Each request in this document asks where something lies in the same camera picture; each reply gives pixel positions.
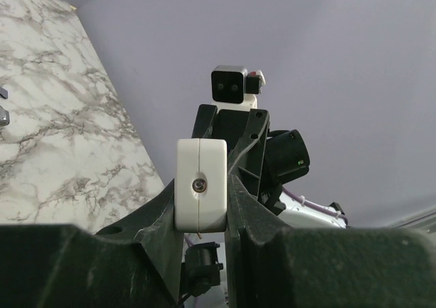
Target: black plastic part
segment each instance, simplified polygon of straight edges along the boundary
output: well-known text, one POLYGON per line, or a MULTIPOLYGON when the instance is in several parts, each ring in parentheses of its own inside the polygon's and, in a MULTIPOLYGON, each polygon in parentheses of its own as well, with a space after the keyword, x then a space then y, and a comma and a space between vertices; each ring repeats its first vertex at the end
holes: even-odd
POLYGON ((175 307, 183 234, 173 195, 171 182, 99 235, 71 225, 0 227, 0 307, 175 307))
POLYGON ((282 211, 286 209, 286 205, 282 204, 279 199, 281 192, 283 191, 283 186, 278 183, 277 186, 268 192, 267 201, 264 206, 269 209, 274 215, 278 216, 282 211))
POLYGON ((239 110, 220 110, 215 117, 212 138, 225 140, 227 151, 232 151, 247 126, 248 116, 239 110))
POLYGON ((244 101, 246 77, 241 72, 213 71, 212 98, 216 102, 241 104, 244 101))
POLYGON ((310 159, 305 142, 296 129, 287 131, 266 142, 265 164, 273 177, 281 184, 286 184, 309 171, 310 159))
POLYGON ((186 293, 199 296, 206 293, 212 286, 220 284, 219 271, 223 264, 218 262, 215 242, 201 243, 188 248, 185 254, 184 283, 187 285, 186 293))
POLYGON ((341 205, 338 204, 337 202, 332 202, 328 206, 334 208, 335 211, 340 211, 342 215, 345 215, 345 212, 343 211, 341 205))
MULTIPOLYGON (((226 135, 227 117, 214 130, 216 111, 200 106, 193 136, 238 138, 228 155, 231 308, 436 307, 432 243, 406 230, 292 229, 256 200, 267 184, 256 193, 258 171, 263 179, 267 169, 268 113, 247 112, 245 128, 226 135)), ((179 299, 183 234, 174 229, 174 182, 98 235, 74 226, 2 226, 0 243, 0 307, 166 308, 179 299)))
POLYGON ((188 280, 186 277, 186 265, 183 262, 180 269, 180 288, 178 289, 178 297, 186 295, 189 292, 188 290, 188 280))
POLYGON ((245 93, 258 95, 262 87, 262 78, 258 75, 248 75, 246 78, 245 93))

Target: wire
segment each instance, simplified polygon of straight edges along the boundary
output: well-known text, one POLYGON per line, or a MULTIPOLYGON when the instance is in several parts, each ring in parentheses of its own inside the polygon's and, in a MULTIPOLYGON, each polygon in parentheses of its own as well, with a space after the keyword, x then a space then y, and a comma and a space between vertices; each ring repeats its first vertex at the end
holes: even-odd
POLYGON ((185 234, 185 242, 188 245, 188 247, 192 247, 193 246, 193 242, 191 241, 191 239, 185 234))
POLYGON ((344 215, 344 214, 338 214, 338 213, 333 213, 332 211, 329 211, 328 209, 322 208, 320 206, 318 206, 317 204, 314 204, 310 201, 307 201, 305 199, 302 199, 301 197, 297 196, 296 194, 293 194, 291 191, 285 189, 283 187, 283 192, 285 194, 287 194, 289 197, 291 197, 292 199, 294 199, 295 201, 299 202, 300 204, 303 204, 304 206, 308 206, 309 208, 312 208, 314 211, 318 211, 320 213, 332 216, 332 217, 337 217, 340 219, 343 219, 345 224, 348 225, 348 218, 344 215))
POLYGON ((188 293, 188 294, 185 294, 184 296, 182 296, 182 298, 178 301, 178 306, 179 306, 179 308, 180 307, 182 307, 183 306, 183 303, 190 297, 191 295, 188 293))

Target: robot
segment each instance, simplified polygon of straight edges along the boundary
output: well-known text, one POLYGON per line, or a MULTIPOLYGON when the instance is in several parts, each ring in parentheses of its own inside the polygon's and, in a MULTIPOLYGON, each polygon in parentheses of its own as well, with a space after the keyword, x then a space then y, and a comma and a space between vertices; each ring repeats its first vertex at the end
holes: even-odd
POLYGON ((153 200, 89 234, 73 225, 1 226, 1 307, 182 307, 220 283, 229 306, 436 307, 436 259, 409 230, 358 230, 337 203, 283 188, 309 172, 296 130, 271 131, 261 71, 217 67, 212 104, 178 141, 174 180, 153 200))

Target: white marble surface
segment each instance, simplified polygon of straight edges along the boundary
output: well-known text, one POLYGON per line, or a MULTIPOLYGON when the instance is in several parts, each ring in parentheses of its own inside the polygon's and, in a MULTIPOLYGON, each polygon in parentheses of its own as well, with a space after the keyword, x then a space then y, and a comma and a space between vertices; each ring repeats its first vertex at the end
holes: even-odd
POLYGON ((0 223, 96 231, 163 189, 68 4, 0 0, 0 86, 0 223))

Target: purple cable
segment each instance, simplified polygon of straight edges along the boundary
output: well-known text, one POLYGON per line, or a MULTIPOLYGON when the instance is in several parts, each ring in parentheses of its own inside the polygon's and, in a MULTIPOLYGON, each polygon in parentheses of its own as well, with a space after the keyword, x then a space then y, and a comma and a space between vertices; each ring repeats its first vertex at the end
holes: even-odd
MULTIPOLYGON (((303 204, 303 200, 297 196, 296 194, 293 194, 292 192, 290 192, 289 190, 283 188, 283 192, 285 194, 287 194, 289 197, 291 197, 292 199, 294 199, 295 201, 299 202, 300 204, 303 204)), ((345 221, 345 224, 348 225, 348 218, 344 215, 344 214, 337 214, 337 213, 333 213, 332 211, 329 211, 328 209, 322 208, 310 201, 305 201, 304 206, 308 206, 309 208, 312 208, 314 211, 319 211, 320 213, 332 216, 332 217, 338 217, 341 218, 345 221)))

